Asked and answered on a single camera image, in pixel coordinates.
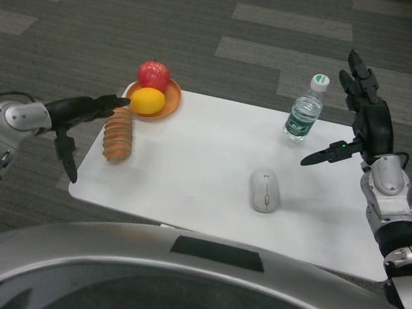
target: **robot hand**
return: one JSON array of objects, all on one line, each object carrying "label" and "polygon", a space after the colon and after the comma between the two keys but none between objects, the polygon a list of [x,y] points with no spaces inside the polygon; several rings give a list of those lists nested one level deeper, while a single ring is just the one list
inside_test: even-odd
[{"label": "robot hand", "polygon": [[96,99],[90,97],[67,98],[42,104],[22,104],[16,101],[0,103],[0,177],[17,158],[22,142],[47,131],[55,131],[57,157],[62,160],[71,182],[77,181],[77,169],[73,158],[76,150],[67,131],[81,122],[110,117],[115,108],[130,103],[128,98],[105,95]]},{"label": "robot hand", "polygon": [[360,186],[368,202],[366,217],[379,249],[384,256],[388,275],[386,295],[398,306],[412,308],[412,204],[411,180],[398,154],[393,153],[393,129],[388,105],[377,96],[375,75],[357,52],[348,58],[351,74],[344,70],[339,80],[347,93],[349,110],[356,112],[352,124],[355,138],[340,141],[304,158],[301,165],[350,158],[360,152],[364,175]]}]

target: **gray carpet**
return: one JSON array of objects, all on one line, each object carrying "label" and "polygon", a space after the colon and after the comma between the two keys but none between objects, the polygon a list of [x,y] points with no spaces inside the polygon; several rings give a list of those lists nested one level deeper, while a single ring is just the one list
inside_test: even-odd
[{"label": "gray carpet", "polygon": [[[395,150],[412,153],[411,32],[408,0],[0,0],[0,91],[43,102],[118,93],[140,63],[157,59],[184,90],[290,111],[311,76],[325,73],[332,82],[321,119],[350,125],[337,72],[355,48],[390,106]],[[71,131],[78,164],[102,125]],[[27,141],[1,182],[0,231],[148,223],[74,200],[52,140],[48,133]],[[381,293],[379,285],[355,282]]]}]

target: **white mouse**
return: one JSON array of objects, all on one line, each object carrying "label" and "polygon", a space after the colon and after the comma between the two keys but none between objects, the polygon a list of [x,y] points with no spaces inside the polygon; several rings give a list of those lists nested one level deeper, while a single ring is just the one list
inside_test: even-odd
[{"label": "white mouse", "polygon": [[280,205],[279,181],[274,171],[260,168],[250,177],[252,206],[259,212],[272,212]]}]

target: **orange plate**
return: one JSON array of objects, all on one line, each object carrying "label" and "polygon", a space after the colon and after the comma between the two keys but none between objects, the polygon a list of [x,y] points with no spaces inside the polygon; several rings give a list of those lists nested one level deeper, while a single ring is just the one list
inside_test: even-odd
[{"label": "orange plate", "polygon": [[[139,82],[134,83],[130,89],[126,93],[126,98],[131,98],[132,94],[139,90],[142,89],[143,87],[139,84]],[[152,115],[142,115],[142,114],[136,114],[137,118],[141,119],[148,119],[148,120],[156,120],[156,119],[163,119],[167,116],[169,116],[171,113],[173,113],[178,106],[180,105],[180,99],[182,97],[182,92],[180,91],[179,85],[174,80],[170,80],[169,84],[166,87],[166,90],[164,92],[165,94],[165,106],[162,108],[161,111],[152,114]]]}]

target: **apple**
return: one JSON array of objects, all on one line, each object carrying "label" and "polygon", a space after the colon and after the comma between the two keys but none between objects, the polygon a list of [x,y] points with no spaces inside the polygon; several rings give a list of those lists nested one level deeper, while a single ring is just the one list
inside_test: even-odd
[{"label": "apple", "polygon": [[144,88],[149,87],[164,92],[170,81],[170,71],[163,63],[147,61],[140,66],[137,80]]}]

